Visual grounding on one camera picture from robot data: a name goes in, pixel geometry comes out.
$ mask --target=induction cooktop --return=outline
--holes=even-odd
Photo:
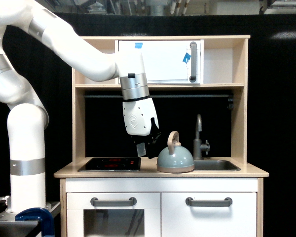
[[[140,157],[96,157],[89,160],[78,171],[139,171],[140,163]]]

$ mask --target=kettle handle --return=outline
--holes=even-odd
[[[174,147],[180,146],[181,143],[179,142],[179,133],[177,131],[173,131],[170,133],[168,138],[168,149],[169,154],[174,154]]]

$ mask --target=oven window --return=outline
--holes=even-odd
[[[143,209],[84,210],[85,237],[145,236]]]

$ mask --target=sink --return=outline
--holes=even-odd
[[[227,160],[214,160],[204,159],[195,160],[195,171],[196,170],[207,170],[207,171],[239,171],[240,168]]]

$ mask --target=kettle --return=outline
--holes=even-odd
[[[168,147],[160,152],[157,170],[165,173],[184,173],[194,170],[193,156],[188,149],[181,146],[177,131],[170,133]]]

